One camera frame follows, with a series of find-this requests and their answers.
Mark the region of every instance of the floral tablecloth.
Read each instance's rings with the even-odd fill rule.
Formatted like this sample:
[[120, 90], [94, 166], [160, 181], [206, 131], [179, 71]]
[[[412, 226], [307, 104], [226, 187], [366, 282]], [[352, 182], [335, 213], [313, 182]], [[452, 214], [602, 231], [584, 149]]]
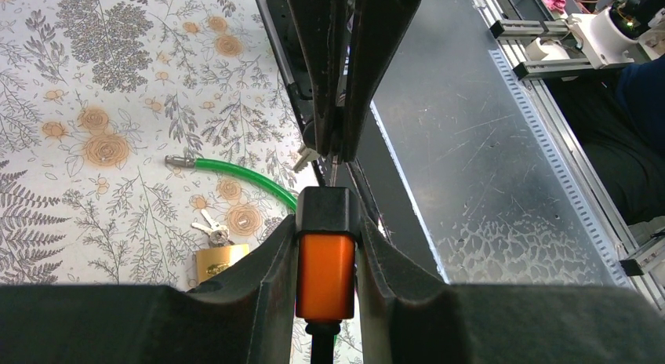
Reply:
[[[233, 177], [297, 193], [300, 136], [254, 0], [0, 0], [0, 282], [195, 285], [207, 209], [256, 248], [288, 213]], [[308, 359], [294, 324], [294, 362]], [[357, 319], [336, 362], [362, 360]]]

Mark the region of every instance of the orange block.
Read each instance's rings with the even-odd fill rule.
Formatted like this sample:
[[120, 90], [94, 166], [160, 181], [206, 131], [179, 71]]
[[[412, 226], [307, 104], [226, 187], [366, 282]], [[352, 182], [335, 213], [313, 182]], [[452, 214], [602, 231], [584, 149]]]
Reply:
[[333, 322], [354, 314], [355, 242], [346, 235], [300, 239], [296, 316]]

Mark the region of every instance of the dark blue clothing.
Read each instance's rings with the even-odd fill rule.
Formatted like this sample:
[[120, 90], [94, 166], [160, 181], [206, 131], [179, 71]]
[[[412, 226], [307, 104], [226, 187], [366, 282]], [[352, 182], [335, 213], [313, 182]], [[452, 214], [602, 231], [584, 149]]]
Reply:
[[665, 56], [547, 85], [626, 223], [665, 215]]
[[665, 56], [623, 69], [616, 98], [638, 133], [665, 154]]

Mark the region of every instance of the silver key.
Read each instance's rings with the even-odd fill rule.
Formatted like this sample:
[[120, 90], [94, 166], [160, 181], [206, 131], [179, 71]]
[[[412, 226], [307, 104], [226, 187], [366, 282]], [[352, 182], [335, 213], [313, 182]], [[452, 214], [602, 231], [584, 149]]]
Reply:
[[205, 209], [201, 210], [201, 215], [203, 215], [203, 218], [208, 222], [210, 227], [196, 222], [192, 223], [191, 227], [203, 231], [203, 233], [208, 235], [211, 247], [234, 245], [229, 239], [229, 231], [226, 225], [222, 225], [218, 223], [217, 220], [214, 220]]
[[298, 153], [300, 154], [300, 158], [296, 162], [296, 164], [293, 167], [293, 171], [298, 173], [301, 170], [305, 169], [307, 164], [310, 162], [313, 162], [317, 158], [321, 157], [316, 150], [313, 150], [304, 144], [300, 146], [300, 149], [298, 150]]

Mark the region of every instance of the green hose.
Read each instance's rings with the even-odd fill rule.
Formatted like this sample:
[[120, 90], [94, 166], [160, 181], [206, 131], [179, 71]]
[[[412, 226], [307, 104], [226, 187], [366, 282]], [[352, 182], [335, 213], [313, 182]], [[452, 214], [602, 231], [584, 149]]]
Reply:
[[256, 186], [263, 188], [265, 191], [270, 192], [275, 197], [277, 197], [277, 199], [284, 202], [290, 209], [296, 211], [298, 202], [293, 194], [289, 193], [286, 189], [273, 182], [273, 180], [265, 177], [262, 174], [258, 174], [253, 170], [243, 168], [241, 166], [236, 166], [235, 164], [231, 164], [229, 162], [212, 160], [210, 158], [197, 158], [194, 161], [194, 168], [228, 173], [232, 176], [236, 176], [237, 178], [248, 181], [252, 184], [255, 184]]

